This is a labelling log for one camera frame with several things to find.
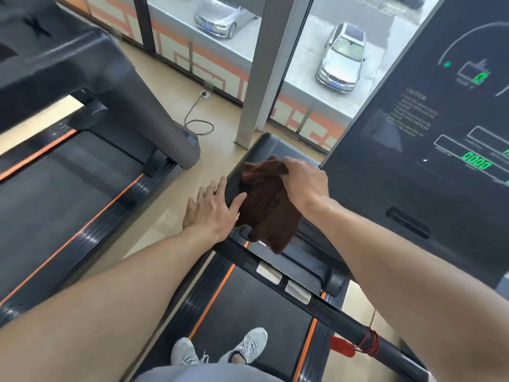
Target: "sneaker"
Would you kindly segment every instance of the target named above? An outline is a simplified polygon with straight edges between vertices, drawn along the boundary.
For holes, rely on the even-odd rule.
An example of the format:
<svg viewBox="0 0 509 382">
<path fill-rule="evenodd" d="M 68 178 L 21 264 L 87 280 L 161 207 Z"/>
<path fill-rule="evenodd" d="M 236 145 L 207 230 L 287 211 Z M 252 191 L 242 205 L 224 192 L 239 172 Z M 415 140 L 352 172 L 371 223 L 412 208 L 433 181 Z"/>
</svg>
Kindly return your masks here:
<svg viewBox="0 0 509 382">
<path fill-rule="evenodd" d="M 199 363 L 208 363 L 209 356 L 205 353 L 201 359 L 198 359 L 192 342 L 188 338 L 180 338 L 172 349 L 172 366 L 175 365 L 197 365 Z"/>
<path fill-rule="evenodd" d="M 268 337 L 269 335 L 265 329 L 261 327 L 253 328 L 246 334 L 242 342 L 240 342 L 237 347 L 228 351 L 221 357 L 220 362 L 229 362 L 232 353 L 239 352 L 244 358 L 246 365 L 252 363 L 262 354 L 265 349 L 265 345 L 267 344 Z"/>
</svg>

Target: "silver car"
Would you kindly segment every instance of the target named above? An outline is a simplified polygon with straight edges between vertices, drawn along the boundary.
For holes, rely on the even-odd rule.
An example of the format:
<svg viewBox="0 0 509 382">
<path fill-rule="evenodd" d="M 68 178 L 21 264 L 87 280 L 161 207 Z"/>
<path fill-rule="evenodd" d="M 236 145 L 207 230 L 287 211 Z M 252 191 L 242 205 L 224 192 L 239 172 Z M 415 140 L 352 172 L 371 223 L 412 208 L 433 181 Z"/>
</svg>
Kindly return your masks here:
<svg viewBox="0 0 509 382">
<path fill-rule="evenodd" d="M 229 0 L 200 0 L 194 21 L 214 36 L 233 38 L 237 30 L 258 16 Z"/>
<path fill-rule="evenodd" d="M 366 49 L 366 33 L 355 25 L 343 23 L 332 30 L 318 67 L 319 82 L 341 91 L 350 92 L 360 79 Z"/>
</svg>

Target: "treadmill handrail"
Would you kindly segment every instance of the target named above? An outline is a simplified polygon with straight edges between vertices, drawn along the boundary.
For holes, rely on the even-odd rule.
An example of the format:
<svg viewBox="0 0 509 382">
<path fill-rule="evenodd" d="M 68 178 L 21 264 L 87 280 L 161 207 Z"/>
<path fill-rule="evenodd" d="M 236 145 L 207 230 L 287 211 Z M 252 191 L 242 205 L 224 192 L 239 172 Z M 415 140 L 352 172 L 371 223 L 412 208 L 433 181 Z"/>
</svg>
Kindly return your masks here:
<svg viewBox="0 0 509 382">
<path fill-rule="evenodd" d="M 366 350 L 367 347 L 369 347 L 372 340 L 372 334 L 368 327 L 359 323 L 351 316 L 327 303 L 323 299 L 317 297 L 312 292 L 309 292 L 310 299 L 308 303 L 303 303 L 301 300 L 290 295 L 285 290 L 290 280 L 288 276 L 281 274 L 281 280 L 278 284 L 275 284 L 260 275 L 257 272 L 257 268 L 260 263 L 265 262 L 230 237 L 228 237 L 225 241 L 216 244 L 213 247 L 213 250 L 230 260 L 233 264 L 246 271 L 251 276 L 254 276 L 256 279 L 279 293 L 297 307 L 324 323 L 334 332 L 338 333 L 343 338 L 360 348 L 360 350 Z M 427 382 L 429 380 L 429 372 L 406 356 L 398 347 L 394 346 L 391 342 L 382 337 L 379 337 L 379 344 L 379 350 L 372 356 L 373 358 L 393 370 L 407 381 Z"/>
</svg>

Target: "treadmill belt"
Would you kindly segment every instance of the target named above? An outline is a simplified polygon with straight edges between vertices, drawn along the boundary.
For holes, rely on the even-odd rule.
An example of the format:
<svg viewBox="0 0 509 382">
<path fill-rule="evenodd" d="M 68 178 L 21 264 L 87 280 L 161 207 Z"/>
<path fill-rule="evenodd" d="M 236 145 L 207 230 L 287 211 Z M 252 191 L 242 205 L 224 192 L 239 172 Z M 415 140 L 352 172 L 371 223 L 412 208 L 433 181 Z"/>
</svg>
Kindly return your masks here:
<svg viewBox="0 0 509 382">
<path fill-rule="evenodd" d="M 209 363 L 241 342 L 252 328 L 264 327 L 269 340 L 258 365 L 293 377 L 312 317 L 257 279 L 235 267 L 220 290 L 192 342 Z"/>
<path fill-rule="evenodd" d="M 81 132 L 0 185 L 0 300 L 71 239 L 142 172 L 142 165 Z"/>
</svg>

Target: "black cable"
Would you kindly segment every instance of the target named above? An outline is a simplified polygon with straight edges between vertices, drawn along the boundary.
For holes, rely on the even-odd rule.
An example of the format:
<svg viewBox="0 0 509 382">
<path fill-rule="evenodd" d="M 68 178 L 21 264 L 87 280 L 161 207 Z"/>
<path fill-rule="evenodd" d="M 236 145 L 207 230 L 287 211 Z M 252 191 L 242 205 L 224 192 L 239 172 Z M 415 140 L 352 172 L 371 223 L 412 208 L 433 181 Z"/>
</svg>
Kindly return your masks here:
<svg viewBox="0 0 509 382">
<path fill-rule="evenodd" d="M 189 116 L 189 114 L 191 114 L 191 111 L 192 109 L 196 106 L 196 104 L 198 104 L 198 102 L 200 101 L 200 99 L 202 97 L 204 97 L 205 95 L 202 95 L 200 94 L 200 96 L 198 97 L 198 100 L 196 102 L 194 102 L 194 105 L 192 105 L 191 109 L 189 110 L 189 112 L 187 113 L 186 117 L 184 118 L 184 127 L 185 128 L 188 128 L 187 125 L 190 124 L 190 123 L 193 123 L 193 122 L 200 122 L 200 123 L 206 123 L 208 125 L 211 125 L 212 126 L 212 129 L 210 131 L 207 131 L 207 132 L 204 132 L 204 133 L 201 133 L 201 134 L 196 134 L 196 135 L 209 135 L 211 134 L 213 131 L 214 131 L 214 125 L 212 123 L 210 123 L 209 121 L 204 121 L 202 119 L 193 119 L 191 121 L 187 121 L 187 117 Z"/>
</svg>

